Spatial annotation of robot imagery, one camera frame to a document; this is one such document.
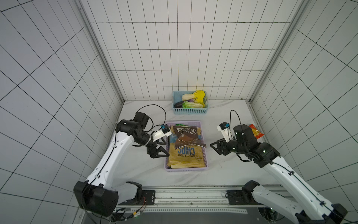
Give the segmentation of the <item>brown Kettle chips bag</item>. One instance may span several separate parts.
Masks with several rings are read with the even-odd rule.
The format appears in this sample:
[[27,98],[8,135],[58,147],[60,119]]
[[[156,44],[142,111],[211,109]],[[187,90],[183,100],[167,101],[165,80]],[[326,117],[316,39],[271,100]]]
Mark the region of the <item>brown Kettle chips bag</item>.
[[174,134],[177,136],[174,142],[174,148],[182,148],[184,146],[199,146],[206,148],[201,137],[201,128],[193,126],[173,126]]

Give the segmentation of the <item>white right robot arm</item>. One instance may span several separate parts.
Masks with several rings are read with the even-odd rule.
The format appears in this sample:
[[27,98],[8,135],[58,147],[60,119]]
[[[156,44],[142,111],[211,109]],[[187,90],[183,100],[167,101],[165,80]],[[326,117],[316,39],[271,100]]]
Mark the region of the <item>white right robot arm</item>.
[[217,129],[223,138],[212,143],[212,149],[219,155],[246,156],[246,162],[253,162],[271,174],[294,198],[289,200],[251,180],[238,193],[228,191],[230,200],[265,205],[295,224],[340,224],[345,220],[348,211],[343,205],[333,204],[315,191],[276,149],[258,142],[251,127],[238,125],[231,131],[230,124],[223,122]]

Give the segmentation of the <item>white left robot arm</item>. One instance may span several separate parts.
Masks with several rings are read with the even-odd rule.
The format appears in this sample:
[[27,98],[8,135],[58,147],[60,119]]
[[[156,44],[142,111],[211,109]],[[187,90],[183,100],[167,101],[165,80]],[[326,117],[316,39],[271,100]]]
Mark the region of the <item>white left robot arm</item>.
[[163,146],[166,144],[165,138],[172,134],[170,128],[163,124],[158,131],[149,134],[144,131],[149,119],[145,113],[137,112],[134,119],[118,122],[111,143],[99,164],[86,181],[75,184],[77,202],[86,213],[108,217],[121,203],[145,202],[141,184],[127,181],[115,187],[113,181],[122,157],[134,143],[145,147],[151,158],[169,157]]

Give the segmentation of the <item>blue kettle cooked chips bag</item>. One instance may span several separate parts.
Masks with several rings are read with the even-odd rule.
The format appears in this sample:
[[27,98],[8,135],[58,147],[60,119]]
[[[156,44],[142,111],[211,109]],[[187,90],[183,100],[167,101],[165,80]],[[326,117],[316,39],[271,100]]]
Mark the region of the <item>blue kettle cooked chips bag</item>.
[[182,148],[174,148],[174,142],[177,136],[171,127],[172,135],[169,138],[169,158],[167,166],[171,169],[189,169],[189,168],[204,168],[205,157],[203,147],[199,146],[184,146]]

